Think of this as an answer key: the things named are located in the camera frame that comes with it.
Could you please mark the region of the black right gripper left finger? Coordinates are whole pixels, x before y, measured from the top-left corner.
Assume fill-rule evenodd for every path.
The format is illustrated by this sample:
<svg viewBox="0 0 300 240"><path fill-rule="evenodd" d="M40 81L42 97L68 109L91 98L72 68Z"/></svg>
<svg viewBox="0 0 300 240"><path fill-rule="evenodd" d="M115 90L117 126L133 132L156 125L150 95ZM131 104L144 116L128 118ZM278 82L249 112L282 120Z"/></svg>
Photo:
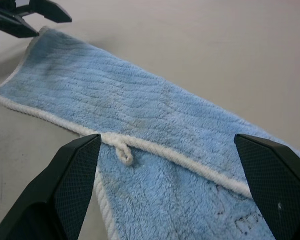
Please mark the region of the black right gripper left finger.
<svg viewBox="0 0 300 240"><path fill-rule="evenodd" d="M0 222L0 240L76 240L91 200L101 135L63 145Z"/></svg>

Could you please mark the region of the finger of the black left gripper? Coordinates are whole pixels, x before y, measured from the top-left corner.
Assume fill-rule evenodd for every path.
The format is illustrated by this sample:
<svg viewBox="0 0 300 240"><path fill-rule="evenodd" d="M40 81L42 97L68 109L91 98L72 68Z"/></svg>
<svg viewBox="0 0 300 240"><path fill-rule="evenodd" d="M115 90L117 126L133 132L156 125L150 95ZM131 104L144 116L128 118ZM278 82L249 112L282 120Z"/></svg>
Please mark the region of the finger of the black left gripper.
<svg viewBox="0 0 300 240"><path fill-rule="evenodd" d="M30 10L55 23L71 23L72 18L59 4L51 0L30 0Z"/></svg>
<svg viewBox="0 0 300 240"><path fill-rule="evenodd" d="M39 33L19 15L0 9L0 31L17 38L33 38Z"/></svg>

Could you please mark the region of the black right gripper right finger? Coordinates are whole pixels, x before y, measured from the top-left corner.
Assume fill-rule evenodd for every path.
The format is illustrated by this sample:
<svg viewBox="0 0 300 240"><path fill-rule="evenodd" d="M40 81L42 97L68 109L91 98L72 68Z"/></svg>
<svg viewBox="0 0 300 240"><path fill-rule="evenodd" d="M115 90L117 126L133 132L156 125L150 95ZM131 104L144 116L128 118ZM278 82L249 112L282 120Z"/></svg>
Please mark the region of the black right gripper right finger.
<svg viewBox="0 0 300 240"><path fill-rule="evenodd" d="M250 193L277 240L300 240L300 157L269 139L236 134Z"/></svg>

